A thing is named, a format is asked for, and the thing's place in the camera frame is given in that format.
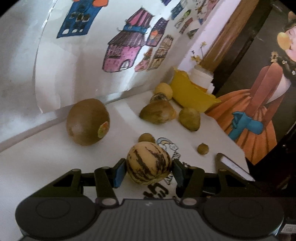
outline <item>yellow fruit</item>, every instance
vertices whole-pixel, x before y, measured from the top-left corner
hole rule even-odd
[[[171,100],[173,97],[173,90],[166,83],[160,83],[158,86],[156,86],[154,90],[154,94],[157,94],[157,93],[164,93],[168,100]]]
[[[193,108],[184,108],[179,113],[179,122],[190,131],[200,128],[200,113]]]
[[[76,103],[70,110],[66,128],[73,141],[82,146],[101,140],[109,131],[110,118],[104,104],[97,99]]]
[[[155,139],[150,133],[144,133],[140,135],[138,142],[144,142],[144,141],[155,143]]]
[[[140,118],[153,124],[164,124],[176,118],[177,113],[167,100],[159,100],[145,106]]]
[[[170,174],[172,167],[169,154],[151,142],[135,144],[128,152],[126,163],[132,180],[144,185],[160,182]]]
[[[286,33],[279,33],[277,37],[277,41],[279,46],[285,51],[289,49],[292,44],[289,36]]]
[[[201,155],[206,155],[209,153],[209,146],[205,143],[202,143],[197,147],[197,152]]]

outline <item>white table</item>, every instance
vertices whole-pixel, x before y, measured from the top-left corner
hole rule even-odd
[[[68,138],[65,122],[48,128],[0,153],[0,240],[16,241],[21,237],[15,222],[17,205],[27,196],[60,177],[73,168],[83,173],[93,172],[102,166],[113,166],[125,158],[138,137],[151,133],[156,139],[165,137],[178,147],[180,161],[215,172],[214,157],[221,152],[249,172],[243,151],[223,132],[214,119],[201,115],[197,132],[186,130],[177,120],[163,125],[153,125],[138,117],[149,103],[152,92],[148,91],[107,105],[110,114],[110,130],[99,143],[88,147],[79,146]],[[171,101],[177,112],[181,108]],[[210,152],[201,156],[196,148],[205,143]],[[173,150],[167,146],[172,156]],[[164,185],[174,195],[175,180]],[[126,175],[120,188],[115,190],[119,201],[123,198],[143,198],[146,186],[135,184]],[[86,188],[85,195],[94,199],[95,188]]]

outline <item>blue glove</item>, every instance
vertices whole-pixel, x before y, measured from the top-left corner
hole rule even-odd
[[[233,112],[232,131],[229,133],[229,137],[235,141],[243,130],[247,128],[249,131],[259,135],[263,131],[263,124],[260,121],[252,120],[251,117],[247,116],[246,113],[236,111]]]

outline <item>small brown fruit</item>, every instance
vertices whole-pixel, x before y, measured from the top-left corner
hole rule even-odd
[[[173,120],[177,114],[168,101],[159,100],[145,106],[139,116],[145,121],[159,125]]]
[[[205,143],[202,143],[197,147],[197,152],[201,155],[206,155],[209,153],[209,146]]]
[[[66,128],[73,141],[82,146],[101,140],[109,131],[110,117],[104,104],[97,99],[76,103],[70,110]]]
[[[155,94],[154,96],[151,97],[150,103],[153,103],[153,102],[156,102],[156,101],[159,101],[159,100],[168,100],[168,99],[166,98],[164,93],[157,93],[157,94]]]
[[[150,133],[140,135],[138,142],[152,142],[155,143],[155,138]]]
[[[200,113],[193,108],[184,108],[179,113],[179,122],[190,131],[200,128]]]

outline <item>orange dress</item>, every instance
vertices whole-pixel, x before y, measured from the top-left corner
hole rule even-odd
[[[220,127],[229,134],[232,130],[233,114],[236,111],[244,112],[247,116],[263,124],[261,134],[255,134],[244,129],[236,144],[245,152],[254,165],[257,164],[277,144],[272,117],[277,111],[284,94],[270,102],[269,107],[264,105],[277,89],[283,70],[277,63],[261,69],[251,89],[238,90],[219,97],[221,100],[206,111],[213,117]]]

